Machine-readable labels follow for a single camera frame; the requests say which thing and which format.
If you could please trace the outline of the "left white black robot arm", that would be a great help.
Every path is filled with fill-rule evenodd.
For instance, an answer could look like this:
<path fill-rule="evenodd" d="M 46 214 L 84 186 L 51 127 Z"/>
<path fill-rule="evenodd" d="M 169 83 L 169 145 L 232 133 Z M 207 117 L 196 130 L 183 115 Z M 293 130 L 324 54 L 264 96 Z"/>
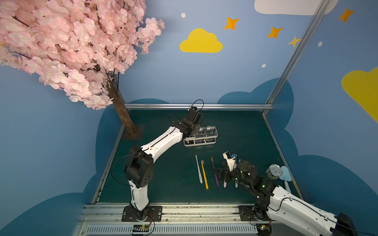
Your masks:
<path fill-rule="evenodd" d="M 141 147 L 133 147 L 133 154 L 127 158 L 124 172 L 132 195 L 127 213 L 132 213 L 137 221 L 149 217 L 148 184 L 154 176 L 155 162 L 173 145 L 198 133 L 201 116 L 200 110 L 191 106 L 187 115 L 181 120 L 173 121 L 166 132 Z"/>

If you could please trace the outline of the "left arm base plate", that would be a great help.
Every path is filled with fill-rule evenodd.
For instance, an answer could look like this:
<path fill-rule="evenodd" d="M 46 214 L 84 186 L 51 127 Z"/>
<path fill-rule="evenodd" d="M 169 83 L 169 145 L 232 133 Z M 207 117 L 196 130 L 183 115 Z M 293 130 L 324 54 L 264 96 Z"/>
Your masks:
<path fill-rule="evenodd" d="M 128 205 L 123 209 L 122 222 L 145 222 L 153 220 L 160 222 L 162 217 L 162 206 L 147 206 L 142 211 L 139 211 L 132 205 Z"/>

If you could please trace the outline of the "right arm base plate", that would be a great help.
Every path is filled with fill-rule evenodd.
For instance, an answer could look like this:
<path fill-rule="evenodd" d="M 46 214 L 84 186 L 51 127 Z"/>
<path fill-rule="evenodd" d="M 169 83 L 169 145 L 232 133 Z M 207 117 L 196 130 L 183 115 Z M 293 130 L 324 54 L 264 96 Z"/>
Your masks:
<path fill-rule="evenodd" d="M 258 207 L 253 205 L 239 206 L 241 221 L 265 221 L 266 216 Z"/>

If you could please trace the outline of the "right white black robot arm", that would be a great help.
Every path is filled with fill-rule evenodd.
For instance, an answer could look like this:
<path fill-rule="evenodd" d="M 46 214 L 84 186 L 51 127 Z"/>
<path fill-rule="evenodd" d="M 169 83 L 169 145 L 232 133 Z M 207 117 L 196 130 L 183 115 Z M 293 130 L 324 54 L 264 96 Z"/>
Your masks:
<path fill-rule="evenodd" d="M 258 175 L 255 166 L 241 161 L 230 170 L 228 166 L 215 168 L 214 173 L 226 183 L 235 181 L 257 197 L 253 206 L 242 206 L 242 220 L 277 221 L 305 236 L 357 236 L 350 217 L 321 210 Z"/>

